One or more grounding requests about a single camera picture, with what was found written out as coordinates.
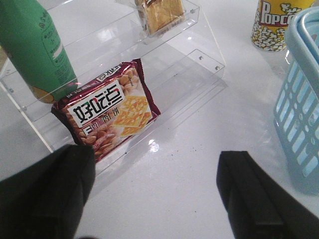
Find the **cracker package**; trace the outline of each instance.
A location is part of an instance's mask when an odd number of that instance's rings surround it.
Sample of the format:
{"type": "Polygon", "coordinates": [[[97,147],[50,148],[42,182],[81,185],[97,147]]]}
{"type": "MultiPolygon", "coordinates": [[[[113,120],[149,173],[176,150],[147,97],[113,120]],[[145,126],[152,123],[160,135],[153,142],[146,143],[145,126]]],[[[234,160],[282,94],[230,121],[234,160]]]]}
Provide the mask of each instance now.
{"type": "Polygon", "coordinates": [[[135,0],[144,31],[163,33],[184,20],[182,0],[135,0]]]}
{"type": "Polygon", "coordinates": [[[96,161],[160,115],[145,85],[140,59],[106,71],[55,103],[51,112],[76,144],[94,148],[96,161]]]}

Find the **popcorn bucket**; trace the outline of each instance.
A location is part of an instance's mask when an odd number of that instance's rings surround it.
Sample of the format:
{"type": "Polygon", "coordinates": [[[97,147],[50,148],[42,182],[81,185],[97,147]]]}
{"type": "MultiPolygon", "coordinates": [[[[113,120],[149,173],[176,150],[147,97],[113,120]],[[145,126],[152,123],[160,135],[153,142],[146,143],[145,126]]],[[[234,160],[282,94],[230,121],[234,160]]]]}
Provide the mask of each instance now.
{"type": "Polygon", "coordinates": [[[287,46],[284,34],[291,19],[315,0],[259,0],[251,34],[255,46],[265,51],[281,51],[287,46]]]}

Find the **green bottle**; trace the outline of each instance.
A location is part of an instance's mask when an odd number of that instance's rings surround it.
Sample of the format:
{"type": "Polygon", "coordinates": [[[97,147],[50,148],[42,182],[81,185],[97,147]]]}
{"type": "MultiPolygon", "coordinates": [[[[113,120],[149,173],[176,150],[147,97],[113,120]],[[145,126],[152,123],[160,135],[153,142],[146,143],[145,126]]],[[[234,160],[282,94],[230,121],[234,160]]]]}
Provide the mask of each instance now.
{"type": "Polygon", "coordinates": [[[76,90],[52,18],[36,0],[0,0],[0,45],[42,102],[53,103],[76,90]]]}

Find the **white surface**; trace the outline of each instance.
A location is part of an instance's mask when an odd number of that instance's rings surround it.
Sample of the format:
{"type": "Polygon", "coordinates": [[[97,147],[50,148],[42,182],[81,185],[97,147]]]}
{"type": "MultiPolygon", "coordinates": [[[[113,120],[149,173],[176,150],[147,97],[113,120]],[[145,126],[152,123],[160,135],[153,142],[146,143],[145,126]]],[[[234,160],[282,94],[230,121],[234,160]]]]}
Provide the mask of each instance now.
{"type": "MultiPolygon", "coordinates": [[[[226,62],[228,87],[178,127],[166,125],[162,137],[147,138],[139,145],[157,152],[128,154],[101,174],[77,237],[233,238],[215,183],[222,150],[249,151],[277,182],[319,215],[318,197],[306,197],[290,185],[273,127],[272,111],[287,65],[285,52],[265,53],[250,42],[257,0],[201,4],[226,62]],[[164,151],[167,145],[171,150],[164,151]]],[[[3,91],[0,99],[1,123],[5,121],[0,128],[0,178],[5,178],[47,151],[3,91]],[[12,167],[3,155],[24,160],[12,167]]]]}

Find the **acrylic shelf tier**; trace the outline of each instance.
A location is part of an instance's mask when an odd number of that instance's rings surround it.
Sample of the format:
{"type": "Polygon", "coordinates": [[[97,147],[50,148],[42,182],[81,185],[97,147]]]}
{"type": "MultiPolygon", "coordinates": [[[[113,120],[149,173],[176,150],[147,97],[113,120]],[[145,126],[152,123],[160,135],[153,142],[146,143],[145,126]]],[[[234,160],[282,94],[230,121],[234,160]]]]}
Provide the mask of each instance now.
{"type": "MultiPolygon", "coordinates": [[[[199,107],[226,87],[221,80],[224,63],[218,45],[200,7],[190,1],[183,2],[182,22],[152,37],[143,32],[137,11],[123,4],[107,0],[93,0],[89,7],[83,0],[56,1],[55,7],[52,2],[46,4],[43,1],[80,84],[120,62],[141,58],[146,84],[162,112],[144,133],[99,162],[98,171],[134,149],[164,123],[178,125],[185,112],[191,114],[189,109],[199,107]],[[93,11],[96,19],[86,19],[85,11],[93,11]]],[[[33,96],[9,61],[0,77],[12,102],[51,152],[74,143],[66,127],[50,113],[51,105],[33,96]]]]}

